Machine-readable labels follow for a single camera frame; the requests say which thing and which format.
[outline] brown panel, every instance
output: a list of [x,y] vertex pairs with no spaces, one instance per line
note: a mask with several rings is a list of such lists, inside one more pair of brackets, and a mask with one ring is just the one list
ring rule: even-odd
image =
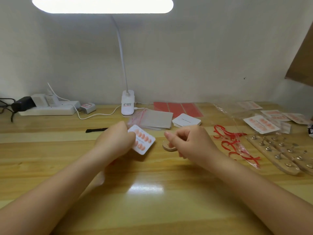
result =
[[295,55],[285,78],[313,86],[313,25]]

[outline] person's left hand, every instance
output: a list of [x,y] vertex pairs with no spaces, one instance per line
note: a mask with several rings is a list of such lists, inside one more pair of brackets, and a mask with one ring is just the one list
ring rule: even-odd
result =
[[135,140],[136,134],[134,132],[128,133],[125,122],[120,121],[100,134],[96,140],[95,148],[109,157],[108,160],[111,162],[127,153],[134,145]]

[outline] person's left arm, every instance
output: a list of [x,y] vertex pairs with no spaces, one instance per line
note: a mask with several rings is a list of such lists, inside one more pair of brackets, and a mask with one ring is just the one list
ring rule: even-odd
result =
[[48,235],[92,179],[135,142],[124,122],[104,131],[94,148],[0,210],[0,233]]

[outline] human hand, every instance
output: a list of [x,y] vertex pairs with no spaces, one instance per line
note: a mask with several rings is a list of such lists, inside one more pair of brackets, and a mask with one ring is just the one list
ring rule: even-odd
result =
[[182,127],[174,134],[165,132],[164,136],[170,147],[177,148],[180,157],[206,169],[223,155],[206,130],[198,125]]
[[97,138],[95,148],[109,157],[109,161],[124,155],[134,145],[136,134],[127,131],[125,122],[112,125]]

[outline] person's right arm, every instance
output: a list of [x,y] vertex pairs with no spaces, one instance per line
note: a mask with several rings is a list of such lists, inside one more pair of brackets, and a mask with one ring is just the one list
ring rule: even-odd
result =
[[203,127],[165,132],[179,156],[188,158],[225,182],[276,235],[311,234],[313,205],[226,157]]

